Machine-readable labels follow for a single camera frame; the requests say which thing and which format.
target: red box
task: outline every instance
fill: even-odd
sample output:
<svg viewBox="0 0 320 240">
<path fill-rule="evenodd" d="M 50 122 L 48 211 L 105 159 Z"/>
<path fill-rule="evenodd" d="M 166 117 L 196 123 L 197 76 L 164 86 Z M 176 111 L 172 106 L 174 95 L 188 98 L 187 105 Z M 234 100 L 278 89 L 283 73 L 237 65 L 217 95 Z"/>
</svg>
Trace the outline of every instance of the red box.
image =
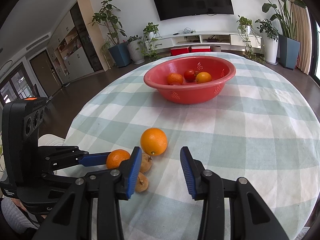
<svg viewBox="0 0 320 240">
<path fill-rule="evenodd" d="M 177 56 L 177 55 L 184 54 L 184 53 L 189 53 L 189 52 L 190 52 L 190 47 L 171 49 L 171 55 L 172 56 Z"/>
<path fill-rule="evenodd" d="M 191 52 L 210 52 L 210 46 L 191 47 Z"/>
</svg>

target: white tv stand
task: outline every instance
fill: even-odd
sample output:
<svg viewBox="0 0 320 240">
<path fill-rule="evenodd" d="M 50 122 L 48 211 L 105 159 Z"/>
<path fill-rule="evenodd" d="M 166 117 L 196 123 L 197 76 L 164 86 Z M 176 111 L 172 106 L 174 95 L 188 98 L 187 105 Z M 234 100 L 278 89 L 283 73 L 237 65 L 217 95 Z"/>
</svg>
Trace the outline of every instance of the white tv stand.
<svg viewBox="0 0 320 240">
<path fill-rule="evenodd" d="M 208 42 L 206 39 L 215 36 L 216 39 L 222 42 Z M 255 52 L 261 52 L 261 37 L 255 37 L 249 34 L 249 40 L 251 46 Z M 153 46 L 156 50 L 169 49 L 186 46 L 210 46 L 219 45 L 221 49 L 225 50 L 239 50 L 245 51 L 245 42 L 239 32 L 227 32 L 227 31 L 199 31 L 194 33 L 182 33 L 177 35 L 166 35 L 162 37 L 156 37 L 157 41 L 153 41 Z"/>
</svg>

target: round table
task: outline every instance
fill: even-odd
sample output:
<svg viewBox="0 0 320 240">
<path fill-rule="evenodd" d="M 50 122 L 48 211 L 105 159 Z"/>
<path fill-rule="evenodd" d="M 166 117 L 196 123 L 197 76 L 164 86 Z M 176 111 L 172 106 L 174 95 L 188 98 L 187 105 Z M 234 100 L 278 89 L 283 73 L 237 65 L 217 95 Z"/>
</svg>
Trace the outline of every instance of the round table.
<svg viewBox="0 0 320 240">
<path fill-rule="evenodd" d="M 202 202 L 192 200 L 180 165 L 180 149 L 222 178 L 246 177 L 274 212 L 290 239 L 305 225 L 319 195 L 319 122 L 309 104 L 284 77 L 229 53 L 191 53 L 224 58 L 236 67 L 214 99 L 180 105 L 143 82 L 160 59 L 115 80 L 73 120 L 65 141 L 98 153 L 132 152 L 149 127 L 161 128 L 168 148 L 146 173 L 148 190 L 121 201 L 125 239 L 197 239 Z M 76 166 L 58 174 L 83 176 Z M 230 235 L 226 201 L 226 237 Z"/>
</svg>

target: metal bolt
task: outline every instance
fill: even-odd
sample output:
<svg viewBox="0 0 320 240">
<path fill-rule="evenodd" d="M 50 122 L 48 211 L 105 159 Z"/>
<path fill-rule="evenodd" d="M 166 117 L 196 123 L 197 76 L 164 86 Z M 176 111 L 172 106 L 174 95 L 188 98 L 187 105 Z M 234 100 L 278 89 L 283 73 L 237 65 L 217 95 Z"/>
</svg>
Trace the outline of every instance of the metal bolt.
<svg viewBox="0 0 320 240">
<path fill-rule="evenodd" d="M 204 176 L 207 176 L 207 177 L 212 175 L 212 171 L 210 170 L 204 170 L 202 173 Z"/>
<path fill-rule="evenodd" d="M 241 177 L 241 178 L 239 178 L 239 182 L 240 182 L 241 184 L 247 184 L 247 183 L 248 183 L 248 180 L 247 180 L 246 178 L 244 178 L 244 177 Z"/>
<path fill-rule="evenodd" d="M 82 178 L 76 179 L 76 184 L 77 185 L 81 185 L 83 183 L 84 183 L 84 179 L 82 179 Z"/>
<path fill-rule="evenodd" d="M 120 174 L 120 171 L 119 170 L 112 170 L 110 172 L 111 176 L 118 176 Z"/>
</svg>

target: blue planter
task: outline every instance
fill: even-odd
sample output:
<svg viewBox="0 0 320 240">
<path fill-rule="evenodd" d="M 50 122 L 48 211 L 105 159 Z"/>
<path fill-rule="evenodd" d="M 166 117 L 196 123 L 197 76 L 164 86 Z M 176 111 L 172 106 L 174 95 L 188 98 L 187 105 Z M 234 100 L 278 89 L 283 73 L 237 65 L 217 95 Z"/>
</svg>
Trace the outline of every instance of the blue planter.
<svg viewBox="0 0 320 240">
<path fill-rule="evenodd" d="M 280 60 L 284 67 L 294 70 L 300 50 L 300 42 L 279 35 Z"/>
<path fill-rule="evenodd" d="M 119 45 L 113 46 L 109 49 L 109 52 L 115 60 L 118 68 L 125 67 L 131 63 L 130 54 L 127 48 L 127 43 L 123 42 Z"/>
</svg>

